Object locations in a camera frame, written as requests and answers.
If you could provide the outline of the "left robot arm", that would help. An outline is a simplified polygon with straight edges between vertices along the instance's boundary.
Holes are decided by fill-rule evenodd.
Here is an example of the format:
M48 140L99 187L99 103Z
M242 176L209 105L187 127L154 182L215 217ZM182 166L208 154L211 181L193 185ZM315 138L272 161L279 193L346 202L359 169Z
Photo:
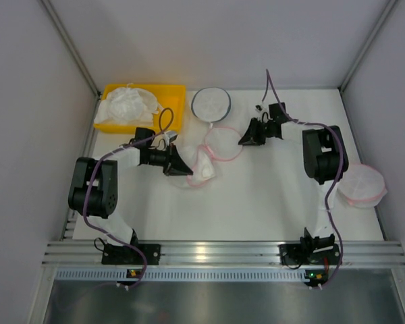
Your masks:
M136 128L128 144L98 159L77 159L70 191L69 208L82 216L90 229L99 232L116 246L136 249L132 241L135 230L115 210L119 202L119 174L141 165L160 167L165 176L191 176L192 169L181 158L173 143L174 131L156 133Z

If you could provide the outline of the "white bra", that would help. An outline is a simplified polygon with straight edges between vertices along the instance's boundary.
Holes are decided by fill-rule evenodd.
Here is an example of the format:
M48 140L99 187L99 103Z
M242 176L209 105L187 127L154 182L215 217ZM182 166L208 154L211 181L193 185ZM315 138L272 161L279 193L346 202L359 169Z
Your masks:
M192 170L192 181L195 183L206 182L216 176L211 157L204 150L197 152L196 161Z

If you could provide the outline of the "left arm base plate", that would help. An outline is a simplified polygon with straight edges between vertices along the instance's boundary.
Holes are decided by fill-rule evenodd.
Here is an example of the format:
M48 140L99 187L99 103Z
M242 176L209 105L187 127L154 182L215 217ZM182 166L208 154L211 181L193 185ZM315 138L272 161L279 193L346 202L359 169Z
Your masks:
M161 257L160 244L140 244L138 249L146 257L147 265L158 265ZM106 244L101 259L102 265L144 265L142 256L126 246Z

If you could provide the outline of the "pink-trimmed mesh laundry bag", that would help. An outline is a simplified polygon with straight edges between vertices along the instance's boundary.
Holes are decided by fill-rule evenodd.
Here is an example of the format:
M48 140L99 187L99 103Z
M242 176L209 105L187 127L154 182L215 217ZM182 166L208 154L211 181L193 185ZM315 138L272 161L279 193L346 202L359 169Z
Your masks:
M198 146L185 146L182 149L182 157L185 163L192 169L196 161L196 154L199 150L204 150L210 157L215 168L215 162L230 162L237 158L242 152L242 147L238 144L241 139L240 133L231 127L211 128L205 135L202 143ZM191 188L199 188L207 182L193 182L192 176L186 176L186 185Z

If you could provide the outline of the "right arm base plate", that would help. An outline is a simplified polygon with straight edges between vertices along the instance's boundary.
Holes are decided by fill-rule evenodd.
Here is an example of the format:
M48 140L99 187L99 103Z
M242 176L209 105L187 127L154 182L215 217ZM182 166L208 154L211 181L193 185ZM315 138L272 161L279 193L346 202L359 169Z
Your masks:
M337 244L313 252L305 252L299 244L281 244L279 254L282 265L297 269L305 265L337 265L340 249Z

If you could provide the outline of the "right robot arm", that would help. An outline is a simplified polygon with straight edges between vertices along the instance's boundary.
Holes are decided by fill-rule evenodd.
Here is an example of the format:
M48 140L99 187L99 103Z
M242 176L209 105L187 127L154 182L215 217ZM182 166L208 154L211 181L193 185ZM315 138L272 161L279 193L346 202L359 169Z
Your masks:
M304 237L332 242L334 207L332 192L348 170L348 155L338 126L324 126L321 123L306 123L292 119L286 112L284 102L269 105L261 117L250 120L243 137L242 146L260 146L268 138L285 140L296 144L300 153L304 173L304 206L306 212Z

